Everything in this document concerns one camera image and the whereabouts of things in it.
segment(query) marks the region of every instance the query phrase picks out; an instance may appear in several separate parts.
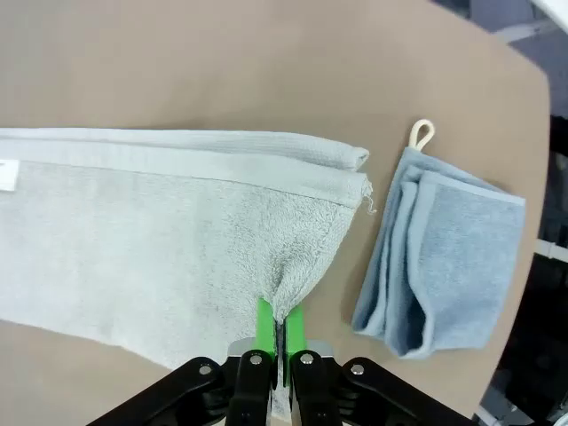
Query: table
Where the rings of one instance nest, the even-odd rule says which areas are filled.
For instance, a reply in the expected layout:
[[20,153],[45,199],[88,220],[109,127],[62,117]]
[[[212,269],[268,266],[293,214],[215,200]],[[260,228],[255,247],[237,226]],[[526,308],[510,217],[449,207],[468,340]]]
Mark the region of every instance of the table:
[[[423,0],[0,5],[0,126],[285,130],[369,149],[379,213],[355,216],[304,301],[306,333],[340,361],[368,356],[472,415],[507,341],[540,220],[548,88],[537,67]],[[489,345],[401,361],[349,322],[392,173],[422,117],[438,128],[426,153],[525,197],[526,228]],[[166,373],[118,348],[2,323],[0,423],[84,424]]]

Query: blue towel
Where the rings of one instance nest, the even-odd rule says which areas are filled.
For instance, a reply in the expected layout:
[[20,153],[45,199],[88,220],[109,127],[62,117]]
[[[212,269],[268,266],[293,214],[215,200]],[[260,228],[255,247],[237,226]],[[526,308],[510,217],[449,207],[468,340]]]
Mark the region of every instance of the blue towel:
[[422,146],[407,147],[397,167],[352,318],[407,359],[487,344],[525,221],[524,199]]

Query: gray fabric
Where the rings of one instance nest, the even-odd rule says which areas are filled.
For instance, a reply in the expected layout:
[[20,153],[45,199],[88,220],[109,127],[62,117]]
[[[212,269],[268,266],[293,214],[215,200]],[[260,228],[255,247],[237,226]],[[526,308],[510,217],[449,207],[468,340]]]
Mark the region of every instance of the gray fabric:
[[[208,140],[215,152],[202,150]],[[254,336],[259,297],[282,321],[312,290],[370,194],[350,170],[366,151],[328,142],[0,130],[0,159],[20,160],[15,191],[0,191],[0,319],[169,368],[225,362],[232,342]],[[289,415],[286,397],[273,409]]]
[[525,201],[407,148],[352,319],[400,357],[479,348],[515,267]]

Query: light gray towel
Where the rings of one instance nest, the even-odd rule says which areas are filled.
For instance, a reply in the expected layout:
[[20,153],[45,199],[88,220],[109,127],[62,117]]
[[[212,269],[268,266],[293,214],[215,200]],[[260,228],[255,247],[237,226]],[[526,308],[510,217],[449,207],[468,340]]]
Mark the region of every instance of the light gray towel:
[[515,268],[525,201],[407,147],[352,318],[402,358],[481,348]]
[[222,363],[258,297],[282,321],[320,280],[371,192],[367,155],[289,133],[0,130],[20,161],[0,191],[0,318]]

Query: terry cloth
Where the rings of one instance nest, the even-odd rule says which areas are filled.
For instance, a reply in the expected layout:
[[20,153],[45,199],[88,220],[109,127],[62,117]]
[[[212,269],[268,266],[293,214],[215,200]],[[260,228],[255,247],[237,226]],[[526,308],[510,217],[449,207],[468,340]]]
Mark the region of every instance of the terry cloth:
[[0,319],[122,346],[169,368],[223,363],[329,267],[368,152],[246,131],[3,129]]
[[423,154],[433,135],[411,131],[352,317],[406,359],[487,344],[525,221],[524,199]]

